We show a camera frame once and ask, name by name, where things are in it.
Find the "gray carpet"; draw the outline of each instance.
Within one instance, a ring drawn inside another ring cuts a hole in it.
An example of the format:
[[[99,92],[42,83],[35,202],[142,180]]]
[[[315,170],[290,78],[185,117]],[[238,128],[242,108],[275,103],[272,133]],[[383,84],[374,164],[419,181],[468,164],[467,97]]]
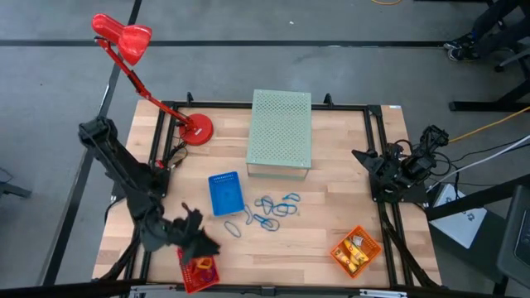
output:
[[[106,12],[126,22],[133,1],[0,2],[0,39],[94,36],[90,19]],[[144,1],[137,23],[151,26],[155,40],[445,40],[469,30],[484,4],[413,2],[382,7],[369,0]],[[254,89],[311,92],[315,102],[331,93],[336,103],[399,104],[409,136],[429,124],[457,136],[493,122],[503,113],[451,113],[452,100],[495,100],[517,85],[516,65],[502,74],[493,66],[509,53],[486,61],[456,64],[443,50],[361,48],[150,48],[135,67],[160,99],[249,101]],[[38,281],[83,148],[77,125],[98,111],[112,69],[97,48],[0,47],[0,166],[12,183],[33,190],[29,200],[0,199],[0,288]],[[125,141],[138,96],[120,75],[109,111]],[[525,135],[528,115],[443,150],[452,158]],[[526,149],[466,171],[461,181],[500,183],[527,174]],[[474,161],[480,156],[470,157]],[[462,185],[469,194],[479,188]],[[103,232],[110,181],[94,163],[65,254],[58,282],[87,281]],[[505,214],[508,201],[489,206]],[[445,285],[488,292],[493,283],[456,257],[436,248]],[[508,294],[529,296],[514,281]]]

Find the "lamp arm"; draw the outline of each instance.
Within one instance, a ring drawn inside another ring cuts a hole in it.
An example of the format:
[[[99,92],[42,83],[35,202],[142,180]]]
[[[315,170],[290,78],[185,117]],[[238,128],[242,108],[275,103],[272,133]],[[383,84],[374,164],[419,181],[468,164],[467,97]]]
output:
[[[123,63],[123,61],[120,59],[118,54],[116,54],[116,52],[113,51],[113,48],[112,48],[109,40],[107,40],[107,39],[105,39],[103,37],[100,37],[100,36],[96,36],[94,38],[94,41],[97,42],[98,45],[101,46],[104,49],[104,51],[110,56],[110,58],[112,60],[114,60],[116,65],[118,65],[119,68],[125,73],[125,75],[129,78],[129,80],[131,81],[132,85],[134,86],[134,88],[136,89],[138,94],[140,94],[140,96],[142,96],[143,98],[147,99],[151,103],[154,103],[162,111],[164,111],[166,113],[169,113],[171,116],[177,118],[180,122],[184,123],[190,129],[194,129],[195,128],[195,124],[193,123],[193,121],[189,117],[187,117],[186,115],[184,115],[182,113],[178,113],[177,111],[174,111],[173,109],[167,107],[164,103],[162,103],[158,99],[155,99],[151,95],[151,92],[149,92],[149,90],[147,90],[147,88],[144,86],[144,84],[138,78],[138,76],[134,73],[134,71],[130,70],[125,65],[125,63]]]

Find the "lamp shade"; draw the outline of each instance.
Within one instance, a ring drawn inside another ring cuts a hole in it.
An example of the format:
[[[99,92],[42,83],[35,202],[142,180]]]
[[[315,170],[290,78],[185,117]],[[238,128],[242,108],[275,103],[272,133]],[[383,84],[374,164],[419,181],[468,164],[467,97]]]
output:
[[[118,46],[118,51],[130,64],[135,65],[145,53],[152,30],[147,26],[124,26],[103,13],[92,18],[92,28],[102,37]]]

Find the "perforated lid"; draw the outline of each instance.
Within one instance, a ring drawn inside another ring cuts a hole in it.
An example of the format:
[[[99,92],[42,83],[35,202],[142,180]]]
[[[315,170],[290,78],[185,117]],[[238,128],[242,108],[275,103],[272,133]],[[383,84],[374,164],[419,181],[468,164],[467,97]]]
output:
[[[254,90],[247,163],[311,168],[311,94]]]

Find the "wooden table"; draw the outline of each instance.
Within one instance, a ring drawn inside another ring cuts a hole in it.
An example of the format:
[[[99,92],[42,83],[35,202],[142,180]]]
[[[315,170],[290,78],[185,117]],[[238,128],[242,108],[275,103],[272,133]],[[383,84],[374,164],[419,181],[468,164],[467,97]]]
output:
[[[402,110],[382,106],[390,142],[408,139]],[[368,147],[361,112],[312,111],[312,168],[304,181],[248,177],[245,164],[250,109],[182,108],[183,113],[204,113],[214,123],[214,136],[199,147],[187,147],[190,154],[171,175],[170,189],[163,200],[165,217],[185,216],[185,201],[205,216],[206,232],[221,245],[216,257],[222,284],[276,286],[373,286],[388,287],[385,256],[382,252],[357,279],[350,279],[331,259],[330,250],[357,225],[362,225],[381,247],[382,235],[377,205],[372,201],[367,171],[355,160],[352,149]],[[128,136],[127,149],[147,162],[158,109],[139,101]],[[161,156],[166,132],[162,132]],[[374,132],[376,143],[377,132]],[[245,213],[216,218],[212,214],[208,177],[237,171],[245,203],[262,213],[253,201],[270,195],[276,202],[283,195],[301,196],[298,213],[279,218],[280,229],[268,232],[255,221],[245,225]],[[400,204],[407,245],[429,277],[440,275],[428,223],[413,204]],[[392,218],[390,206],[388,215]],[[224,227],[230,220],[242,233],[235,238]],[[133,223],[125,203],[110,210],[94,268],[102,276],[129,244]],[[142,250],[137,255],[133,276],[138,276]],[[394,248],[398,281],[403,283],[398,251]],[[176,247],[163,247],[152,254],[149,281],[182,282]]]

